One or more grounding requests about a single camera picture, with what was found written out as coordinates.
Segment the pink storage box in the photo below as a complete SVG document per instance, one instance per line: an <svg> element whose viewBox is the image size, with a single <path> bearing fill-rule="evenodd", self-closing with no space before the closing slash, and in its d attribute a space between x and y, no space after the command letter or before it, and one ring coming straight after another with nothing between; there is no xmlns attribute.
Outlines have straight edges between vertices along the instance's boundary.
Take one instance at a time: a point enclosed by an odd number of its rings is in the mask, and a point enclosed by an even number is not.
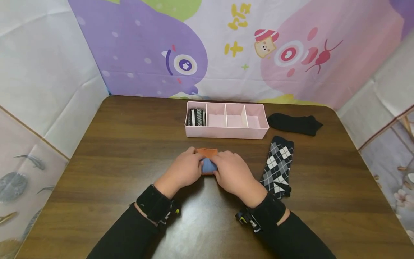
<svg viewBox="0 0 414 259"><path fill-rule="evenodd" d="M206 126L187 126L188 111L200 108L206 112ZM189 138L264 138L267 123L263 104L187 102L185 134Z"/></svg>

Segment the white dot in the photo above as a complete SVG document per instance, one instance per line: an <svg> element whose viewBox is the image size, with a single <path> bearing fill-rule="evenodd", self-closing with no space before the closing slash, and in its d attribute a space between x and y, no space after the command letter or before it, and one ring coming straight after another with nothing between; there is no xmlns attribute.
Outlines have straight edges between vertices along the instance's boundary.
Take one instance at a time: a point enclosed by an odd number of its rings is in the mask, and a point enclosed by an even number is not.
<svg viewBox="0 0 414 259"><path fill-rule="evenodd" d="M80 25L85 25L85 20L82 18L82 17L80 17L80 16L77 16L76 17L76 20L78 21L78 23L80 24Z"/></svg>

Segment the fabric backdrop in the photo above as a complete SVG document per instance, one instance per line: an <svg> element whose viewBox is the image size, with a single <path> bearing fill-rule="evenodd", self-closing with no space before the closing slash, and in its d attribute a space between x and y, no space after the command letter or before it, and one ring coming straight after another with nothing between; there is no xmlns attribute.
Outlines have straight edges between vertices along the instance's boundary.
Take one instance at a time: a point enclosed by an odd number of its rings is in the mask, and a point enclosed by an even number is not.
<svg viewBox="0 0 414 259"><path fill-rule="evenodd" d="M111 94L339 109L414 25L411 0L69 0Z"/></svg>

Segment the black wrist brace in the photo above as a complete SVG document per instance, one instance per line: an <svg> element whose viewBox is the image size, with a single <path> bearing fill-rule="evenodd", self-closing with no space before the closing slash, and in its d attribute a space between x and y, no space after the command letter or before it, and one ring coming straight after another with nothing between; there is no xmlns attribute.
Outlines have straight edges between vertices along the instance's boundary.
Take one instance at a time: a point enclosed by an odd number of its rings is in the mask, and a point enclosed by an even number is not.
<svg viewBox="0 0 414 259"><path fill-rule="evenodd" d="M149 220L166 224L171 212L178 214L174 201L169 200L159 192L153 184L137 198L138 207L147 215Z"/></svg>
<svg viewBox="0 0 414 259"><path fill-rule="evenodd" d="M237 213L236 218L242 224L250 223L255 233L273 231L285 211L286 206L274 194L267 193L266 198L256 208L246 208Z"/></svg>

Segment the black sleeve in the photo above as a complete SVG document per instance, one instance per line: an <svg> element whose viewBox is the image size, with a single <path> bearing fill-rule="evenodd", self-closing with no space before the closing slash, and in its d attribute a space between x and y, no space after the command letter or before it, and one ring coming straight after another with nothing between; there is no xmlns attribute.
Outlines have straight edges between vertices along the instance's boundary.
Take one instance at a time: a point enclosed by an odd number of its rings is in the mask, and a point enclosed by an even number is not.
<svg viewBox="0 0 414 259"><path fill-rule="evenodd" d="M259 231L258 235L281 259L336 258L322 240L293 212L290 212L290 216L273 231Z"/></svg>
<svg viewBox="0 0 414 259"><path fill-rule="evenodd" d="M157 227L131 204L99 240L87 259L143 258L158 233Z"/></svg>

